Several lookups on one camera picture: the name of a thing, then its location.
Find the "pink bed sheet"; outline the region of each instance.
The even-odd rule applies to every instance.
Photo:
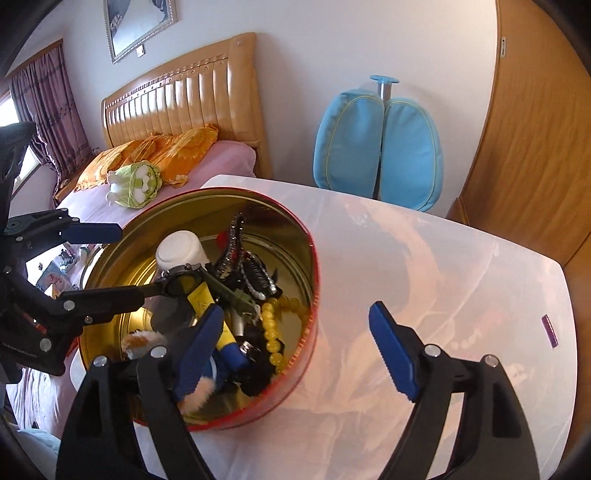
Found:
[[[255,151],[249,146],[232,141],[219,141],[211,147],[203,161],[189,174],[181,188],[163,187],[147,207],[163,202],[183,192],[199,189],[209,179],[221,175],[254,177]],[[108,185],[82,192],[70,193],[59,208],[68,208],[72,217],[82,222],[113,222],[122,227],[138,216],[143,209],[128,209],[105,200]],[[77,350],[66,359],[66,373],[54,377],[30,368],[23,370],[17,385],[7,385],[8,398],[20,428],[31,428],[36,422],[41,430],[61,438],[76,390],[70,380],[70,364]]]

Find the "small purple object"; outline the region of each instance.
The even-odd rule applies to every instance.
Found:
[[[550,319],[547,315],[542,317],[542,324],[548,334],[548,338],[550,339],[550,345],[552,348],[558,347],[558,339],[556,338],[556,333],[554,333],[554,328],[552,327],[552,323],[550,323]]]

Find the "picture frame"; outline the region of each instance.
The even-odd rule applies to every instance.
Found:
[[[113,63],[178,20],[174,0],[103,0],[103,10]]]

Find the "bed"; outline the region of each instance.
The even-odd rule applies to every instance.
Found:
[[[256,35],[245,33],[184,54],[128,83],[105,98],[101,112],[108,148],[152,133],[178,135],[192,128],[216,125],[218,142],[189,174],[181,188],[164,186],[147,207],[201,188],[219,174],[272,178],[267,138],[254,68]],[[142,210],[105,200],[108,185],[69,193],[59,207],[83,222],[116,222],[125,226]],[[39,260],[28,263],[29,280]],[[24,369],[18,385],[7,393],[20,428],[35,422],[61,437],[76,390],[70,380],[74,350],[66,373],[52,377]]]

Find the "white table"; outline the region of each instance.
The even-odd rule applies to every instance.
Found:
[[[368,329],[383,300],[396,320],[451,356],[494,353],[524,408],[543,479],[563,453],[573,414],[577,352],[560,266],[472,228],[346,194],[260,179],[217,176],[204,187],[267,195],[310,230],[320,264],[320,332],[311,364],[276,410],[238,429],[194,434],[218,479],[373,480],[413,405],[399,394]],[[559,345],[552,348],[547,314]],[[454,395],[430,472],[442,473],[459,421]],[[148,467],[161,476],[149,433]]]

